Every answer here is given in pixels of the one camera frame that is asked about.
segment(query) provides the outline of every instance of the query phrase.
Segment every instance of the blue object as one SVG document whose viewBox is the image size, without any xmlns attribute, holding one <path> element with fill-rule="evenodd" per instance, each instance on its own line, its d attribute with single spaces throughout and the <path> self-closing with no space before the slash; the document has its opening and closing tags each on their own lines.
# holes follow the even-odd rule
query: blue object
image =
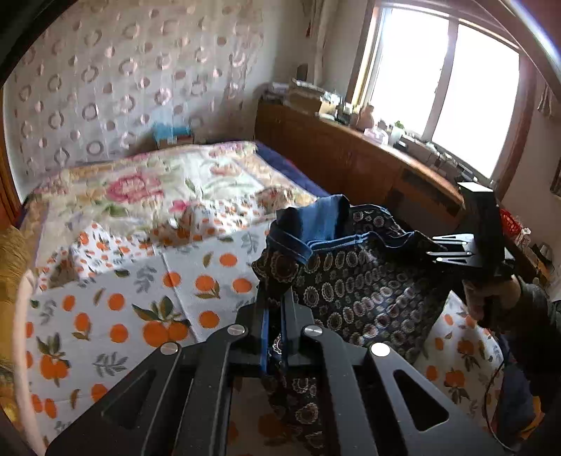
<svg viewBox="0 0 561 456">
<path fill-rule="evenodd" d="M 267 147 L 265 144 L 256 142 L 257 155 L 271 165 L 277 171 L 284 174 L 296 185 L 299 185 L 304 190 L 309 191 L 312 195 L 317 197 L 328 197 L 329 193 L 321 188 L 318 184 L 313 182 L 308 176 L 300 171 L 292 162 L 284 158 L 278 152 Z"/>
<path fill-rule="evenodd" d="M 169 124 L 154 124 L 152 127 L 152 136 L 154 141 L 159 146 L 160 141 L 166 139 L 168 144 L 175 144 L 178 136 L 191 136 L 191 128 L 187 125 L 182 125 L 179 127 L 174 127 Z"/>
</svg>

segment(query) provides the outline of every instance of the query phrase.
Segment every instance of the yellow fabric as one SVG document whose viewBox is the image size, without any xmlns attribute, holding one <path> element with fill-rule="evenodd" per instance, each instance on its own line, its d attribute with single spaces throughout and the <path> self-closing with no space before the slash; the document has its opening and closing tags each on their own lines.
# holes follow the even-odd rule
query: yellow fabric
<svg viewBox="0 0 561 456">
<path fill-rule="evenodd" d="M 25 239 L 11 226 L 0 232 L 0 407 L 21 429 L 13 393 L 12 327 L 17 288 L 26 270 L 29 253 Z"/>
</svg>

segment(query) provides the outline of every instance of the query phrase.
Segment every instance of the dark patterned garment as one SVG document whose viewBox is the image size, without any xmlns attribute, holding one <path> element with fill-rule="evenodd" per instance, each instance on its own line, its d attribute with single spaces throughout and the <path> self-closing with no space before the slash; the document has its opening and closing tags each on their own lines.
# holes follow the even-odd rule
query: dark patterned garment
<svg viewBox="0 0 561 456">
<path fill-rule="evenodd" d="M 279 302 L 292 287 L 295 303 L 312 310 L 315 323 L 345 342 L 383 342 L 407 361 L 417 358 L 440 315 L 450 287 L 443 271 L 425 255 L 438 246 L 419 232 L 405 233 L 377 206 L 350 209 L 350 236 L 308 242 L 302 264 L 268 242 L 253 264 L 270 304 L 270 370 L 263 380 L 277 416 L 312 454 L 324 454 L 315 378 L 285 372 L 281 361 Z"/>
</svg>

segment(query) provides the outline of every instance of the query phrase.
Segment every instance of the dark sleeve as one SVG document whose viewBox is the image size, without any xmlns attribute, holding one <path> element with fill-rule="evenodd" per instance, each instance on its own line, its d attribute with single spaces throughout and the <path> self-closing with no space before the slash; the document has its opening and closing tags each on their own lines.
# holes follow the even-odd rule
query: dark sleeve
<svg viewBox="0 0 561 456">
<path fill-rule="evenodd" d="M 519 282 L 520 300 L 503 315 L 500 326 L 530 382 L 532 395 L 540 397 L 546 412 L 561 377 L 561 301 L 551 302 L 542 288 Z"/>
</svg>

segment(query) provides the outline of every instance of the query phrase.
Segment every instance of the metal screw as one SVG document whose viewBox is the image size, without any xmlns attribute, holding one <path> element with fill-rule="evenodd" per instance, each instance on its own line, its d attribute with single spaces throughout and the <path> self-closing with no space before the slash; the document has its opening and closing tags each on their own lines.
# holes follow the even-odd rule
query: metal screw
<svg viewBox="0 0 561 456">
<path fill-rule="evenodd" d="M 390 349 L 386 344 L 378 342 L 376 344 L 372 344 L 370 351 L 373 355 L 384 357 L 389 355 Z"/>
<path fill-rule="evenodd" d="M 311 338 L 316 338 L 323 334 L 323 329 L 318 325 L 310 325 L 304 328 L 304 334 Z"/>
<path fill-rule="evenodd" d="M 245 332 L 245 328 L 242 325 L 230 325 L 228 326 L 228 334 L 231 336 L 241 336 Z"/>
<path fill-rule="evenodd" d="M 179 350 L 178 345 L 175 342 L 166 342 L 160 347 L 160 351 L 164 355 L 176 354 Z"/>
</svg>

